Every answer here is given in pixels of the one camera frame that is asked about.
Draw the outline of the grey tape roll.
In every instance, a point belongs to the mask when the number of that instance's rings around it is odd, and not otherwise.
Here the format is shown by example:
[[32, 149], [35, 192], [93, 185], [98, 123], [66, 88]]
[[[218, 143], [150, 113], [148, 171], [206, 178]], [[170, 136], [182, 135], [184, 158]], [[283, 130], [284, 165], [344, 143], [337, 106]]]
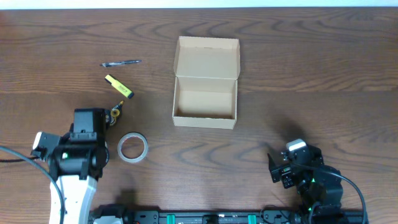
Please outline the grey tape roll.
[[[144, 148], [143, 148], [142, 153], [141, 153], [139, 156], [135, 157], [135, 158], [129, 158], [129, 157], [125, 156], [125, 155], [123, 154], [123, 152], [122, 152], [122, 148], [123, 148], [124, 142], [127, 141], [128, 139], [131, 139], [131, 138], [138, 138], [138, 139], [140, 139], [140, 140], [143, 142], [143, 145], [144, 145]], [[128, 162], [128, 163], [130, 163], [130, 164], [135, 164], [135, 163], [140, 162], [141, 160], [143, 160], [143, 159], [146, 157], [146, 155], [147, 155], [147, 153], [148, 153], [148, 151], [149, 151], [149, 144], [148, 144], [148, 141], [147, 141], [147, 139], [146, 139], [146, 137], [145, 137], [144, 135], [142, 135], [142, 134], [140, 134], [140, 133], [136, 133], [136, 132], [131, 132], [131, 133], [125, 134], [125, 135], [119, 140], [119, 142], [118, 142], [118, 147], [117, 147], [117, 151], [118, 151], [119, 157], [120, 157], [123, 161]]]

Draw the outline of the yellow highlighter marker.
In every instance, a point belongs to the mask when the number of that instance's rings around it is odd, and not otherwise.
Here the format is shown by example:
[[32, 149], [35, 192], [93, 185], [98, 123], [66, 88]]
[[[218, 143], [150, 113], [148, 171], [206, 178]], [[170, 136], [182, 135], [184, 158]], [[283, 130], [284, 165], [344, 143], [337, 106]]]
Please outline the yellow highlighter marker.
[[126, 98], [131, 99], [134, 96], [134, 92], [131, 91], [127, 86], [122, 84], [118, 79], [108, 74], [104, 78], [113, 88], [124, 95]]

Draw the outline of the brown cardboard box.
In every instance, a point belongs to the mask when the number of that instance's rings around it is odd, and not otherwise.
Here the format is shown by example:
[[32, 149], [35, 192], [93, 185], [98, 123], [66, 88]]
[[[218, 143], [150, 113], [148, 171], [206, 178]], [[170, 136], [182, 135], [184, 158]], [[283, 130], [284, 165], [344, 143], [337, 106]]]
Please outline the brown cardboard box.
[[233, 129], [240, 71], [238, 39], [180, 36], [174, 60], [174, 125]]

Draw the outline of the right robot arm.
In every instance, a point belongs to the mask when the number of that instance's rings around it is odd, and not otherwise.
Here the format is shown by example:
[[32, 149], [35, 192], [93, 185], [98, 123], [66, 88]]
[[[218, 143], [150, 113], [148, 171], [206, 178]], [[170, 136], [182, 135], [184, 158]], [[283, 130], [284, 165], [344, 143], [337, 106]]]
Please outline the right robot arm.
[[321, 149], [307, 145], [282, 155], [287, 162], [279, 166], [268, 156], [272, 181], [281, 181], [286, 189], [295, 187], [302, 199], [289, 223], [345, 223], [341, 172], [324, 164]]

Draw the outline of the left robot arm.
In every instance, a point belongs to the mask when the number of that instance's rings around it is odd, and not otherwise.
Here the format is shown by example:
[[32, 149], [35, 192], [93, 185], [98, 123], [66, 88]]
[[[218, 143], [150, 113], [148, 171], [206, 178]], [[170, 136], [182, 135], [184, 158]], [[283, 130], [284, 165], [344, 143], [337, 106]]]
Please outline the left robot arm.
[[109, 161], [107, 115], [101, 108], [76, 109], [69, 132], [48, 156], [50, 223], [88, 223], [98, 179]]

